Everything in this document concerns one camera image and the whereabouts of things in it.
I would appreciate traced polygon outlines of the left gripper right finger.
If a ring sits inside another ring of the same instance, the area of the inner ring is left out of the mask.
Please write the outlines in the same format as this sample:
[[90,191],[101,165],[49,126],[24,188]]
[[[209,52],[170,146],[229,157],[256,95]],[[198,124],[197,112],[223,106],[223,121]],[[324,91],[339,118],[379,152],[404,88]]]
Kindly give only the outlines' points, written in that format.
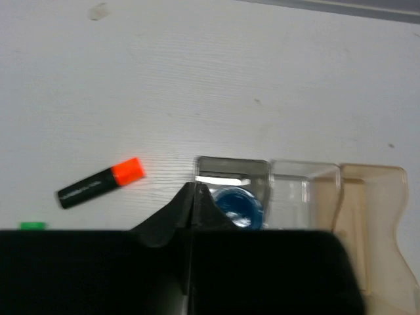
[[195,186],[193,229],[237,230],[238,227],[219,209],[206,184]]

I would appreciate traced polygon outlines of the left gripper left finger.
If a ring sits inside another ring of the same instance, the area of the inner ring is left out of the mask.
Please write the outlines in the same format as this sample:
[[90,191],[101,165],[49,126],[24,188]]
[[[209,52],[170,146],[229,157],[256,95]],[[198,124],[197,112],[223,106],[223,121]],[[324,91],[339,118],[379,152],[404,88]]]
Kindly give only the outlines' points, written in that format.
[[188,224],[193,200],[194,183],[187,182],[167,205],[130,229],[130,234],[145,247],[165,247]]

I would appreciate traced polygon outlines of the blue tape roll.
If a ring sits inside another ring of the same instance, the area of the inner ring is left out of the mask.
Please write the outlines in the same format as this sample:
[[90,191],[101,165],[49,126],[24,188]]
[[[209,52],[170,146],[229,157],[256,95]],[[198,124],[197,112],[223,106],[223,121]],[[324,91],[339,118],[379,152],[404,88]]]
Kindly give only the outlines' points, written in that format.
[[212,193],[216,206],[239,228],[260,230],[264,208],[249,190],[227,186]]

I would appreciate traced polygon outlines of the orange cap highlighter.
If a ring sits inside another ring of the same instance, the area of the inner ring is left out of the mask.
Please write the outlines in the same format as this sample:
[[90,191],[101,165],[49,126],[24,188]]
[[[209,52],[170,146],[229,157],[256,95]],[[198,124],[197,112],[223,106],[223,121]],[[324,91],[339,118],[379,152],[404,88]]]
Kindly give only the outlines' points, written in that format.
[[146,175],[137,157],[75,182],[56,192],[61,208],[69,209],[133,183]]

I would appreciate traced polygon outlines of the green cap highlighter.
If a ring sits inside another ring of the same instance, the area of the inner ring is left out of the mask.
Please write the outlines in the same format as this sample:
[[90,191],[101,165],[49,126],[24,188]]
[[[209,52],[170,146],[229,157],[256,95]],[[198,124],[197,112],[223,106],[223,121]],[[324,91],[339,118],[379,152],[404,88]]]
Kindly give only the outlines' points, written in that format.
[[48,224],[41,221],[24,221],[18,225],[19,230],[46,230]]

